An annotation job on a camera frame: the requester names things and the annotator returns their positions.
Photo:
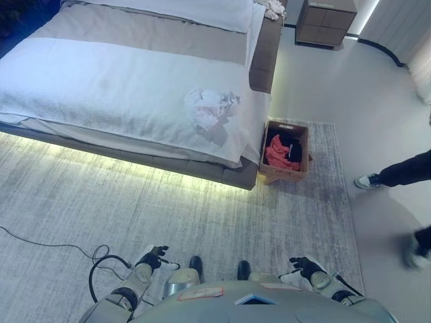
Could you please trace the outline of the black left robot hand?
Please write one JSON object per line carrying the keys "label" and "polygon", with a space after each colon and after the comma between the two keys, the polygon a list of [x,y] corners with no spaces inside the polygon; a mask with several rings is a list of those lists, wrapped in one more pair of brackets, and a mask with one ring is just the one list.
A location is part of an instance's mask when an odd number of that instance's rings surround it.
{"label": "black left robot hand", "polygon": [[135,263],[135,266],[148,264],[153,271],[159,268],[167,271],[178,270],[180,264],[164,259],[168,249],[168,246],[149,245],[145,249],[144,255]]}

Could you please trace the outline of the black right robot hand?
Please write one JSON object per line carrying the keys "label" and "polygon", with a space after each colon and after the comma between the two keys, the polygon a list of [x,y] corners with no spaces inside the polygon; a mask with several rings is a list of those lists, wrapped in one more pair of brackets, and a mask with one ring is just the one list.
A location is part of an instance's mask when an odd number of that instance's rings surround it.
{"label": "black right robot hand", "polygon": [[297,286],[306,279],[312,287],[320,288],[329,280],[327,272],[313,258],[291,257],[289,262],[294,268],[278,277],[282,283]]}

